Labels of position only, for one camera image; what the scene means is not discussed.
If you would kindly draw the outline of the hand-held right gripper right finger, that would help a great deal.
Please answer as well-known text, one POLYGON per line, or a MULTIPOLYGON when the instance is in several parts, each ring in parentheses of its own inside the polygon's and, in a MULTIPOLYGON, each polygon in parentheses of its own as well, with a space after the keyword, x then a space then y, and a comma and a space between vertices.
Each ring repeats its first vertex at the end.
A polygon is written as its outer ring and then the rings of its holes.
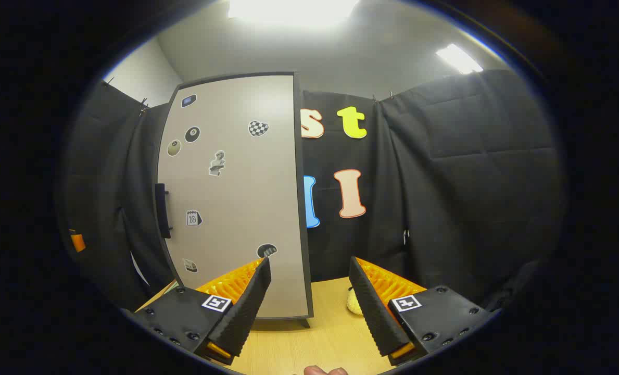
POLYGON ((374 344, 392 366, 445 351, 498 316, 450 287, 421 287, 354 256, 349 280, 374 344))

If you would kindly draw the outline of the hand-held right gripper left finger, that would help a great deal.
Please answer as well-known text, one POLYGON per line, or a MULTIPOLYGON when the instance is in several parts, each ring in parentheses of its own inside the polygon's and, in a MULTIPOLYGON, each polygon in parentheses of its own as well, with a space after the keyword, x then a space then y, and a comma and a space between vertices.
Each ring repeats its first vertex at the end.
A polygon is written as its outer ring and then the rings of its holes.
POLYGON ((173 346, 231 365, 241 355, 270 283, 269 259, 260 258, 196 289, 167 288, 123 314, 173 346))

